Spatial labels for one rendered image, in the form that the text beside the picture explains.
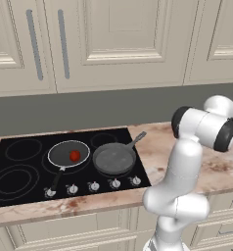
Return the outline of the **red bell pepper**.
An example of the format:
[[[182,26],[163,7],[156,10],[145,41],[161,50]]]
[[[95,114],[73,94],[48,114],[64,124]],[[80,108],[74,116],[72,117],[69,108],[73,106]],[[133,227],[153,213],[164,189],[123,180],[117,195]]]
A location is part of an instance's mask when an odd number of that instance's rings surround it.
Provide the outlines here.
[[[70,151],[70,160],[73,162],[77,162],[80,160],[80,152],[78,150]]]

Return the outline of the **dark grey frying pan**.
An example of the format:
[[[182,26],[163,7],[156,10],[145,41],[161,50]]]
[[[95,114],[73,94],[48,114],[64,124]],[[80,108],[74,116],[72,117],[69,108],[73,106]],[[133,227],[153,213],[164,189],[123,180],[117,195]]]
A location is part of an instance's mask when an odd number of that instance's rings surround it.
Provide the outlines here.
[[[133,147],[146,134],[146,131],[142,131],[128,144],[114,142],[100,146],[93,154],[95,168],[107,175],[121,175],[128,172],[136,162]]]

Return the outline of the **white-rimmed frying pan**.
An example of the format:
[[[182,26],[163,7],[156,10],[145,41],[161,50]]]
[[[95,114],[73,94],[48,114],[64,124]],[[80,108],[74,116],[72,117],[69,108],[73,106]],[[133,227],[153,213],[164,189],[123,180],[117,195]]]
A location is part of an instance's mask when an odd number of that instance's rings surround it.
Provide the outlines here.
[[[79,161],[73,162],[70,160],[70,151],[72,150],[78,150],[80,152]],[[49,150],[47,159],[49,163],[54,167],[57,167],[59,171],[57,172],[50,188],[56,192],[59,180],[65,170],[76,168],[83,164],[88,160],[90,153],[91,151],[88,145],[78,140],[62,141],[54,145]]]

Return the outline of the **black hob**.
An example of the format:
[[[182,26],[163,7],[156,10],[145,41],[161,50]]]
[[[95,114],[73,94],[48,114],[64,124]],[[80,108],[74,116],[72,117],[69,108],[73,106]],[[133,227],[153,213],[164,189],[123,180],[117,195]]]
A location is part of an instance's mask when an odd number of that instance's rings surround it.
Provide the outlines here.
[[[0,141],[0,208],[148,187],[137,159],[123,174],[104,174],[93,154],[107,143],[132,141],[125,127]]]

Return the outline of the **cream base cupboard front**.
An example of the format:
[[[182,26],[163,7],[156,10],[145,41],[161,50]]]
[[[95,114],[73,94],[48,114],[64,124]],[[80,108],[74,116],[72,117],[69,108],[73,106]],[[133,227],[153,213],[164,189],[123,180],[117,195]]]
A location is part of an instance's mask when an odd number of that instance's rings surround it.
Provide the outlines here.
[[[142,251],[157,217],[143,207],[0,227],[0,251]]]

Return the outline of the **cream drawer front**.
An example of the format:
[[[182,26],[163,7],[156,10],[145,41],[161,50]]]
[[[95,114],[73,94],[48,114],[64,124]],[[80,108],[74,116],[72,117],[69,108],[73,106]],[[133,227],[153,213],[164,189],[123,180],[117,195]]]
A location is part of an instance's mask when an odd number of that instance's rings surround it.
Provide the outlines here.
[[[233,220],[233,192],[211,194],[208,196],[210,213],[207,222],[226,222]]]
[[[233,244],[233,219],[198,224],[189,242],[190,249]]]

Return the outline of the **cream wall cupboard door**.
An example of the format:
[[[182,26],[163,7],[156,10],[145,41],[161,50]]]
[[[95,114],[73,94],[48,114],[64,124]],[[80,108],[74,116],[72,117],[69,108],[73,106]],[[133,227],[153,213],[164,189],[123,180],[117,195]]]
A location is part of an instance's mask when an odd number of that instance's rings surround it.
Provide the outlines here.
[[[199,0],[185,85],[233,82],[233,0]]]
[[[43,80],[39,80],[26,19],[32,10]],[[0,97],[57,91],[43,0],[0,0]]]
[[[183,84],[198,0],[44,0],[60,93]],[[64,11],[70,79],[58,10]]]

